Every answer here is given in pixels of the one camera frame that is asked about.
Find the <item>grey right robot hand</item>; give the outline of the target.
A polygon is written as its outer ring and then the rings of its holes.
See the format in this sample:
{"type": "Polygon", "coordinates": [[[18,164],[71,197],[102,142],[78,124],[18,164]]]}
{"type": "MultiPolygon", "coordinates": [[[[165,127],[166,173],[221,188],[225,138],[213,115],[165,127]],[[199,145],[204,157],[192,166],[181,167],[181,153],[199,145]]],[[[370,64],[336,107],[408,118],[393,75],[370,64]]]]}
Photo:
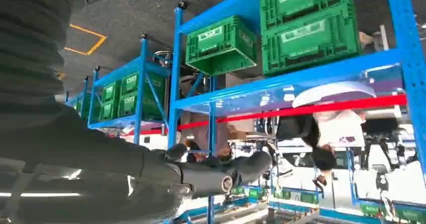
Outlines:
{"type": "Polygon", "coordinates": [[[265,152],[181,163],[89,129],[55,100],[73,12],[99,0],[1,0],[1,223],[153,223],[186,198],[257,179],[265,152]]]}

